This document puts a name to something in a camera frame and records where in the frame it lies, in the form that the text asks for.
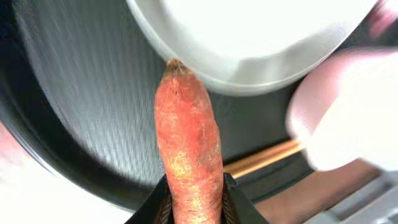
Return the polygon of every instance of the black tray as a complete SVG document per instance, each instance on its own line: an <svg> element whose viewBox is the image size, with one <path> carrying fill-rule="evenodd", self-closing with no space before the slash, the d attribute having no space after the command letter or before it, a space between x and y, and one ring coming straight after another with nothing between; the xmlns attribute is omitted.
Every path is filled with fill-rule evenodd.
<svg viewBox="0 0 398 224"><path fill-rule="evenodd" d="M1 121L49 171L122 208L138 209L164 174L153 120L164 62L127 4L3 2ZM356 34L355 41L367 42L365 32ZM289 138L285 112L298 84L254 97L210 94L225 164ZM311 172L295 154L238 182L256 202Z"/></svg>

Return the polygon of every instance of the wooden chopstick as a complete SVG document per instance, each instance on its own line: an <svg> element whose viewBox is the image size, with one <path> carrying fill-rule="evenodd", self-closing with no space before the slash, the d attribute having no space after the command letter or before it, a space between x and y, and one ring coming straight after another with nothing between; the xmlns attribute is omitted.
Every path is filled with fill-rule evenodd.
<svg viewBox="0 0 398 224"><path fill-rule="evenodd" d="M289 140L228 164L224 166L224 172L230 173L236 179L289 157L302 149L298 141Z"/></svg>

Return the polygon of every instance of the wooden handle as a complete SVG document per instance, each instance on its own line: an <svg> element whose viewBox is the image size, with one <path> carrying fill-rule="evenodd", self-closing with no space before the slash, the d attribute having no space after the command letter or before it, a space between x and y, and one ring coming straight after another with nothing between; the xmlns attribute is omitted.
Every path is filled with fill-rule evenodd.
<svg viewBox="0 0 398 224"><path fill-rule="evenodd" d="M230 173L236 179L289 157L302 149L303 147L299 142L296 140L289 140L228 164L224 166L224 172Z"/></svg>

